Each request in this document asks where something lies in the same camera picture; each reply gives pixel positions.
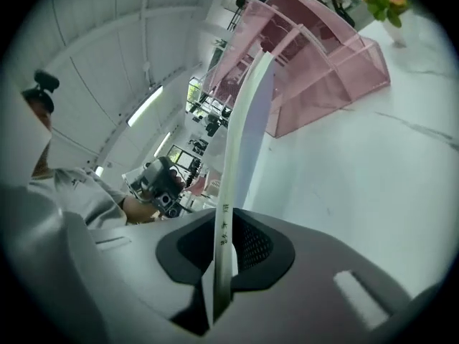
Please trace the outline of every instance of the pink mesh organizer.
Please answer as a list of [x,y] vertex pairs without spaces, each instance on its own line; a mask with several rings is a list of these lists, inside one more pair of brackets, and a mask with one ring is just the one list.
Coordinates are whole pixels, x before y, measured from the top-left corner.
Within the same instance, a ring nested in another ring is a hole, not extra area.
[[266,131],[276,138],[390,83],[379,45],[316,0],[249,0],[203,91],[232,108],[261,49],[275,56]]

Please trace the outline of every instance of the vase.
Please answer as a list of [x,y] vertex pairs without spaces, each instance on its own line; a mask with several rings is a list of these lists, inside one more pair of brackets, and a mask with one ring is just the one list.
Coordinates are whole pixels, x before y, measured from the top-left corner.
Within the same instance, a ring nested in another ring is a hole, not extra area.
[[402,21],[402,26],[400,28],[393,26],[388,19],[382,22],[382,26],[397,46],[408,47],[419,37],[417,17],[411,9],[406,10],[406,12],[400,14],[399,17]]

